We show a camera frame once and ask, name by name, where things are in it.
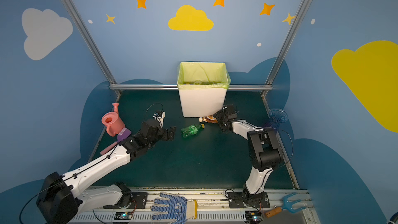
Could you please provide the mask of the brown Nescafe bottle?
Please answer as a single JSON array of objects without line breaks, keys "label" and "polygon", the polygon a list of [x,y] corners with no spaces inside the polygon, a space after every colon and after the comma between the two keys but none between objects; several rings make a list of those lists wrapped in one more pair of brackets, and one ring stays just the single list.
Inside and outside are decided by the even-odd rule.
[{"label": "brown Nescafe bottle", "polygon": [[210,115],[210,116],[200,117],[199,122],[218,123],[218,120],[213,115]]}]

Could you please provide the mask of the green plastic bottle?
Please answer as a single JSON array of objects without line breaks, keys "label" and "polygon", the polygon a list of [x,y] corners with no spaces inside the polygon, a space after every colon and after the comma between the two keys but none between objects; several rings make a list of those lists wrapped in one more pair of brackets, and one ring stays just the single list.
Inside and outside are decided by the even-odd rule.
[{"label": "green plastic bottle", "polygon": [[203,123],[192,124],[188,127],[182,128],[181,135],[183,138],[194,136],[194,135],[197,135],[198,133],[200,133],[204,128],[205,128],[205,125]]}]

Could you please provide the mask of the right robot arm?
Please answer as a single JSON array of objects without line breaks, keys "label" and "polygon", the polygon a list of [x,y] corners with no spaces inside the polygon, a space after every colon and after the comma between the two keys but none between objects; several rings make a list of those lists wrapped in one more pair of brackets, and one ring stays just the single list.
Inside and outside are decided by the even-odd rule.
[{"label": "right robot arm", "polygon": [[223,106],[213,116],[223,131],[232,131],[247,140],[252,169],[243,187],[241,200],[244,203],[261,200],[269,176],[282,161],[275,138],[276,132],[238,120],[234,105]]}]

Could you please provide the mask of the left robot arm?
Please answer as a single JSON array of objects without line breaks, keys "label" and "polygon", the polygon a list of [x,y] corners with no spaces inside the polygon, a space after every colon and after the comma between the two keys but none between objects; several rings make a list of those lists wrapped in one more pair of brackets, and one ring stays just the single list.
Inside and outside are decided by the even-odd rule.
[{"label": "left robot arm", "polygon": [[176,127],[165,129],[163,119],[142,123],[136,134],[120,141],[111,151],[90,163],[63,175],[48,175],[36,200],[36,206],[49,224],[67,224],[88,209],[116,205],[127,191],[111,185],[104,190],[89,190],[99,179],[146,154],[158,141],[172,141]]}]

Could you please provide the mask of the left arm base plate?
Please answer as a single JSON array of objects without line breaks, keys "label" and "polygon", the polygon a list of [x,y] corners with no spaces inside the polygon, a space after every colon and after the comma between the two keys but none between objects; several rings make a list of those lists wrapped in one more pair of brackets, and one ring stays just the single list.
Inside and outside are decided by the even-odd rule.
[{"label": "left arm base plate", "polygon": [[126,193],[115,205],[106,205],[103,206],[103,209],[144,209],[147,198],[146,192]]}]

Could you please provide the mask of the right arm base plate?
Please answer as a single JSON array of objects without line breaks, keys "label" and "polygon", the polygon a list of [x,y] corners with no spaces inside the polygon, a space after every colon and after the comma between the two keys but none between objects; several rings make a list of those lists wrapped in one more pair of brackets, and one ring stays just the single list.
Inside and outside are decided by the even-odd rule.
[{"label": "right arm base plate", "polygon": [[269,198],[266,192],[251,195],[247,192],[226,191],[229,208],[270,208]]}]

